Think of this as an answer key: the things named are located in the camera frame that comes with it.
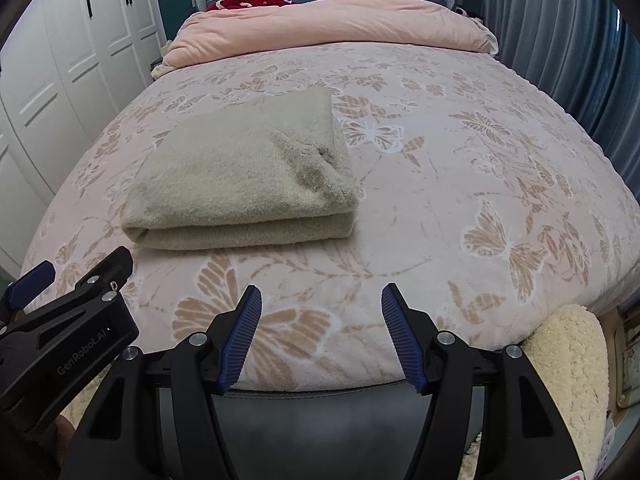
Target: brown butterfly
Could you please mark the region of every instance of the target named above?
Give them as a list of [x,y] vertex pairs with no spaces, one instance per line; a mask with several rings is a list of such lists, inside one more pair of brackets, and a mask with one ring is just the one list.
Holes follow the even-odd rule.
[[540,271],[548,251],[526,242],[511,244],[500,218],[486,200],[482,200],[476,223],[463,237],[465,249],[478,256],[508,257],[511,283],[518,300],[525,303],[535,288],[533,273]]

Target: gray curtain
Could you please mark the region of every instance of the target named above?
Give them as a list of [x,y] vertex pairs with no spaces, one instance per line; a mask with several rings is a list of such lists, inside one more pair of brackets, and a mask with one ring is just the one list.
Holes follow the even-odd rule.
[[550,95],[640,198],[640,44],[611,0],[484,0],[498,59]]

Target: yellow fuzzy cushion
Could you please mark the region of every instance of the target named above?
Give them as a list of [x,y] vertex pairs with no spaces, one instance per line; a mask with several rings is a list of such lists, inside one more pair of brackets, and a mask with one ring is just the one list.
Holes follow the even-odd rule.
[[[593,479],[609,401],[607,346],[600,323],[580,305],[556,310],[522,349],[545,383],[574,440],[587,480]],[[479,439],[465,455],[458,480],[472,480]]]

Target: white sticker label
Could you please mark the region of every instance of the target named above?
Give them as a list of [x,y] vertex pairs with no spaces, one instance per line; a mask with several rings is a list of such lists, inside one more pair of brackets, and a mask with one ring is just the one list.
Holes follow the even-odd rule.
[[584,480],[584,473],[582,471],[577,471],[572,475],[561,478],[560,480]]

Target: hand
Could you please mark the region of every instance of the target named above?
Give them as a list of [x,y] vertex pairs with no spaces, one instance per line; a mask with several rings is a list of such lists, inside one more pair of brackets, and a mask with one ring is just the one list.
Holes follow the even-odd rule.
[[59,415],[56,417],[56,428],[58,428],[58,438],[56,440],[56,461],[58,465],[62,465],[65,458],[66,450],[71,443],[71,439],[76,432],[76,428],[66,420],[65,417]]

